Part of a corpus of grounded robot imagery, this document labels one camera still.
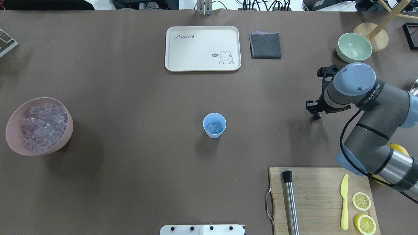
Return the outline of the second grey blue robot arm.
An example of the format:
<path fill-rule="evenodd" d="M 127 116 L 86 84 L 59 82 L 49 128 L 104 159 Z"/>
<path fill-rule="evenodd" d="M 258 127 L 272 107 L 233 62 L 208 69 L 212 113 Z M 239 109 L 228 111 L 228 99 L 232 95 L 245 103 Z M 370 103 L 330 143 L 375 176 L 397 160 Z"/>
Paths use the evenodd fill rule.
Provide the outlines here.
<path fill-rule="evenodd" d="M 306 101 L 313 119 L 321 112 L 338 113 L 351 108 L 363 111 L 345 141 L 340 136 L 338 164 L 367 176 L 417 202 L 417 159 L 388 146 L 399 128 L 417 124 L 417 96 L 377 78 L 372 67 L 355 62 L 321 67 L 322 94 Z"/>

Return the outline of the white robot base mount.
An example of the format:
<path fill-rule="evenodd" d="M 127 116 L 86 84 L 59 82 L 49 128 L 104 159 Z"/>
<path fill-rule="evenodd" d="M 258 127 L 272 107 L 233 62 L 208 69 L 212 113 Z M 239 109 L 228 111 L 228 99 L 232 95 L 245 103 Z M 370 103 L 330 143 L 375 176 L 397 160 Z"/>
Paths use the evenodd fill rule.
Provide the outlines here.
<path fill-rule="evenodd" d="M 160 235 L 245 235 L 246 229 L 240 224 L 165 225 Z"/>

